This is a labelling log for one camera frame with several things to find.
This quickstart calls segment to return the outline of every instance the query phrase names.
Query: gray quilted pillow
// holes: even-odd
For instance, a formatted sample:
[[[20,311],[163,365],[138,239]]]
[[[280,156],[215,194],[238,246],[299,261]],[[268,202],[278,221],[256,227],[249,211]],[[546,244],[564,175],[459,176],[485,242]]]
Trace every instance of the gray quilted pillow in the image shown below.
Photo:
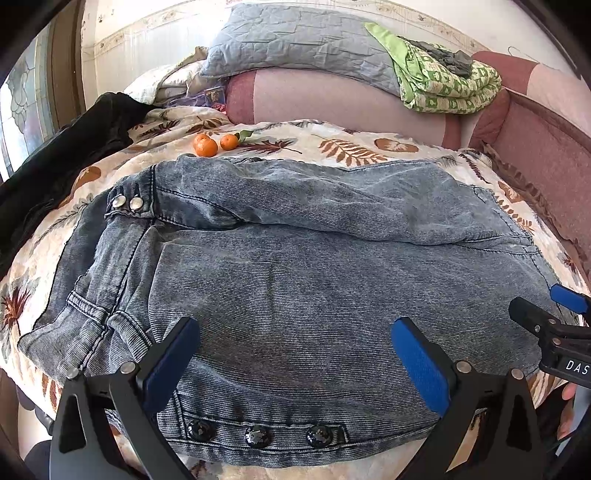
[[[239,4],[209,47],[201,75],[229,77],[266,67],[325,70],[400,96],[392,58],[365,29],[367,21],[315,8]]]

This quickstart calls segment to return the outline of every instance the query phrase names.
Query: denim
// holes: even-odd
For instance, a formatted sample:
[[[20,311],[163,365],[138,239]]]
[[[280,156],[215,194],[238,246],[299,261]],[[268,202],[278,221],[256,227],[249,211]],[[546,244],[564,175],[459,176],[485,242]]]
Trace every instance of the denim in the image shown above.
[[[144,203],[132,211],[135,196]],[[183,155],[86,208],[19,348],[60,382],[73,366],[107,374],[190,316],[202,343],[157,415],[174,450],[321,465],[422,438],[436,422],[391,346],[396,318],[410,316],[451,359],[531,375],[539,348],[508,305],[522,296],[574,324],[550,301],[556,282],[491,193],[429,162],[345,170]],[[208,442],[189,435],[196,420],[212,424]],[[272,435],[264,449],[244,441],[256,424]],[[321,449],[306,442],[317,424],[333,433]]]

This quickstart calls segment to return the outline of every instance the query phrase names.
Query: metal button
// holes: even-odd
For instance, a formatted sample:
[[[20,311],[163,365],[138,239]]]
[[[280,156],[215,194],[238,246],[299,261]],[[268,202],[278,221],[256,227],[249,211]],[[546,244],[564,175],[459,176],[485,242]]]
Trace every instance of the metal button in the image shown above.
[[[519,370],[518,368],[514,368],[513,370],[511,370],[511,375],[513,376],[513,378],[515,378],[516,380],[521,380],[523,379],[523,372],[521,370]]]
[[[131,208],[133,211],[139,210],[143,207],[143,205],[144,201],[140,197],[133,197],[129,201],[129,208]]]
[[[263,425],[253,425],[247,428],[244,440],[249,447],[265,448],[271,443],[271,432]]]
[[[314,425],[306,432],[306,440],[314,448],[322,448],[332,442],[332,430],[326,425]]]
[[[195,420],[189,425],[189,435],[198,442],[208,442],[213,434],[213,426],[207,420]]]
[[[113,208],[121,208],[123,205],[125,205],[125,202],[127,202],[127,198],[125,198],[125,195],[117,195],[117,197],[113,199],[111,206]]]

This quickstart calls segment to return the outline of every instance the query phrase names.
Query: floral bedspread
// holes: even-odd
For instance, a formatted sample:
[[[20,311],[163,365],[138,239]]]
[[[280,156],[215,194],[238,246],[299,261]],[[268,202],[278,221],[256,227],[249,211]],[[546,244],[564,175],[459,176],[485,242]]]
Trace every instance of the floral bedspread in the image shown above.
[[[95,195],[111,188],[119,179],[160,161],[173,160],[182,153],[192,153],[191,141],[195,135],[207,133],[218,140],[222,135],[240,130],[250,130],[252,136],[237,150],[221,150],[218,157],[285,158],[342,167],[396,159],[430,160],[458,181],[493,191],[500,207],[517,225],[531,233],[562,284],[589,294],[559,241],[524,199],[492,171],[491,162],[484,154],[472,150],[446,150],[419,144],[397,134],[357,132],[315,120],[232,125],[224,114],[209,108],[156,109],[148,114],[143,124],[129,131],[134,140],[131,146],[80,172],[70,196],[47,215],[0,281],[0,367],[49,415],[55,416],[61,385],[21,354],[17,343],[22,334],[33,329],[47,305],[57,263],[84,208]],[[530,379],[536,406],[557,384],[555,378],[541,372]],[[468,433],[456,460],[465,458],[476,431],[474,428]],[[127,440],[121,435],[117,440],[126,459],[130,463],[137,462]],[[196,478],[376,480],[395,478],[420,445],[420,441],[410,442],[370,458],[310,468],[265,469],[185,460]]]

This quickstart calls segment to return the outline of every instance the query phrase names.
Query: silver button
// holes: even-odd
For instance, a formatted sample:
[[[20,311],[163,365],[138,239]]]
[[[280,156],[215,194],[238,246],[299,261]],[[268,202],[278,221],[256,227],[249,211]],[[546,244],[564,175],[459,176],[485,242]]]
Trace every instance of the silver button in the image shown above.
[[[140,197],[133,197],[129,201],[129,208],[131,208],[133,211],[139,210],[143,207],[143,205],[144,201]]]
[[[125,205],[125,202],[127,202],[127,198],[125,198],[125,195],[117,195],[117,197],[113,199],[113,203],[111,203],[111,206],[113,208],[121,208],[123,205]]]

